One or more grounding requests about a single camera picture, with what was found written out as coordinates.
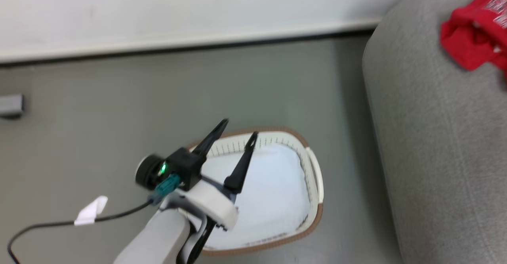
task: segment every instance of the red clothing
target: red clothing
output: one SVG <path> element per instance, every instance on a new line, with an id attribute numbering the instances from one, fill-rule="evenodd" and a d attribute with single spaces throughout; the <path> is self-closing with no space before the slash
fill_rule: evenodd
<path id="1" fill-rule="evenodd" d="M 442 24 L 440 43 L 463 68 L 490 61 L 507 78 L 507 0 L 474 0 L 455 9 Z"/>

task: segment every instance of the green light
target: green light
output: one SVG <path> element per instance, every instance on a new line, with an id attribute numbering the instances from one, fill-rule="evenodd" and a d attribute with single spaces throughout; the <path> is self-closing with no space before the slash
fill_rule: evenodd
<path id="1" fill-rule="evenodd" d="M 160 168 L 159 176 L 163 175 L 165 173 L 165 169 L 167 168 L 167 164 L 164 163 L 162 167 Z"/>

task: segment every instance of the gray couch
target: gray couch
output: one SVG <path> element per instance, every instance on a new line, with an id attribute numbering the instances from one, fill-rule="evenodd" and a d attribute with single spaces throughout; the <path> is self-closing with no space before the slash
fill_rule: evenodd
<path id="1" fill-rule="evenodd" d="M 507 91 L 464 71 L 440 24 L 471 0 L 403 0 L 364 53 L 364 78 L 406 264 L 507 263 Z"/>

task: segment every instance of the white basket handle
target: white basket handle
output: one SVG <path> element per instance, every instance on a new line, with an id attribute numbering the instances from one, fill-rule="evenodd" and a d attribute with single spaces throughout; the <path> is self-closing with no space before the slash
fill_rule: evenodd
<path id="1" fill-rule="evenodd" d="M 318 164 L 317 157 L 315 156 L 313 150 L 310 147 L 306 147 L 305 149 L 308 153 L 308 157 L 310 157 L 310 162 L 312 163 L 313 171 L 315 172 L 315 178 L 317 178 L 318 203 L 322 204 L 324 201 L 324 181 L 322 179 L 320 165 Z"/>

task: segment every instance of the gray floor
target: gray floor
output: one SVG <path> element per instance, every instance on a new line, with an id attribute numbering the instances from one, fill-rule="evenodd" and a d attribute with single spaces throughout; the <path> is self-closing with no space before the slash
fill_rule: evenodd
<path id="1" fill-rule="evenodd" d="M 105 214 L 142 203 L 134 169 L 228 130 L 288 126 L 315 151 L 324 215 L 314 233 L 261 253 L 198 263 L 398 264 L 364 92 L 368 37 L 123 57 L 0 70 L 0 94 L 27 114 L 0 121 L 0 243 L 41 221 L 74 219 L 100 194 Z M 111 263 L 154 209 L 83 228 L 39 230 L 14 246 L 23 264 Z M 1 263 L 9 263 L 2 249 Z"/>

